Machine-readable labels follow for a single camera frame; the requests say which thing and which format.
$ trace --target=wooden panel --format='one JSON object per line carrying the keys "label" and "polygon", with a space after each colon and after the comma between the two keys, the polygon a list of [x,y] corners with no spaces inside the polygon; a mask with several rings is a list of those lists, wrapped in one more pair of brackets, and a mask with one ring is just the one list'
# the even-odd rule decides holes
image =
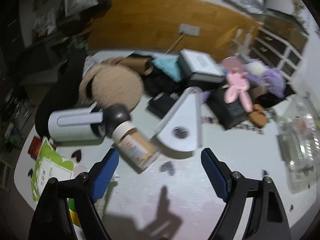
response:
{"label": "wooden panel", "polygon": [[[90,49],[140,48],[167,50],[180,37],[179,24],[200,26],[199,37],[183,37],[175,49],[193,49],[222,60],[236,30],[260,26],[254,19],[201,0],[112,0],[105,17],[92,23]],[[258,34],[254,29],[253,38]]]}

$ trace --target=white bottle cap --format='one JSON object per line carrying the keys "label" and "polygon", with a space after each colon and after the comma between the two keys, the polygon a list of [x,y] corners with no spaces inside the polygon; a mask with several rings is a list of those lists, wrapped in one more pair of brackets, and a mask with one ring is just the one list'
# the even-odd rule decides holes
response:
{"label": "white bottle cap", "polygon": [[111,137],[115,141],[115,143],[118,143],[122,136],[129,130],[134,129],[135,126],[132,124],[131,121],[123,122],[121,125],[119,125],[112,133]]}

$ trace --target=electrical outlet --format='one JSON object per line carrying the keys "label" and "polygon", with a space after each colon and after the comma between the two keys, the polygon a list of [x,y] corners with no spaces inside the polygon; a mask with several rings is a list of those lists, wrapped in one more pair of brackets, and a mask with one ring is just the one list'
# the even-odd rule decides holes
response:
{"label": "electrical outlet", "polygon": [[198,37],[200,34],[200,27],[181,23],[179,25],[179,33]]}

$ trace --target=white table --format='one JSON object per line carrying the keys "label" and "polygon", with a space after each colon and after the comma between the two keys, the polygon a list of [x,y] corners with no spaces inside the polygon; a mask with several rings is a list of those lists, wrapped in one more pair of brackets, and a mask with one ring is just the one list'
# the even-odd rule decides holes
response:
{"label": "white table", "polygon": [[[128,56],[132,52],[101,51],[95,57],[105,59]],[[146,110],[149,99],[143,96],[131,115],[136,127],[151,138],[159,119]],[[202,115],[212,116],[207,105],[202,106]],[[210,148],[231,171],[239,171],[247,178],[259,180],[262,179],[262,170],[268,171],[284,204],[293,232],[292,239],[299,239],[319,211],[320,202],[317,196],[320,194],[317,193],[316,184],[311,185],[310,189],[292,193],[287,182],[285,163],[277,145],[276,124],[271,121],[264,128],[264,135],[247,130],[224,131],[215,124],[205,123],[202,127],[202,149]],[[30,158],[27,150],[34,135],[35,127],[25,142],[14,174],[18,191],[33,209],[36,208],[36,203],[32,200],[30,178],[27,174],[35,161]],[[65,158],[70,158],[75,150],[81,149],[80,164],[91,168],[95,162],[102,160],[112,144],[110,139],[105,138],[98,146],[58,147],[57,152]],[[175,240],[207,239],[223,211],[224,202],[216,196],[201,165],[202,149],[195,151],[192,156],[163,150],[163,154],[141,174],[120,158],[116,170],[120,179],[112,189],[105,209],[106,215],[102,219],[111,237],[114,240],[157,240],[157,234],[165,231]],[[161,165],[168,161],[174,166],[173,176],[168,172],[160,172]],[[242,239],[251,202],[251,199],[246,202],[234,239]],[[294,206],[294,210],[290,212],[291,205]],[[83,239],[81,229],[77,226],[75,228],[79,239]]]}

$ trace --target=teal cloth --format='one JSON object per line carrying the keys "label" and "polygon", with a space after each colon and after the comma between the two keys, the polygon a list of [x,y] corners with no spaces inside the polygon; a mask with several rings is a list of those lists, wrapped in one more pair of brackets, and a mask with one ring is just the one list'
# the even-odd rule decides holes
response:
{"label": "teal cloth", "polygon": [[177,64],[178,57],[160,57],[152,61],[156,68],[162,70],[175,82],[181,81],[180,69]]}

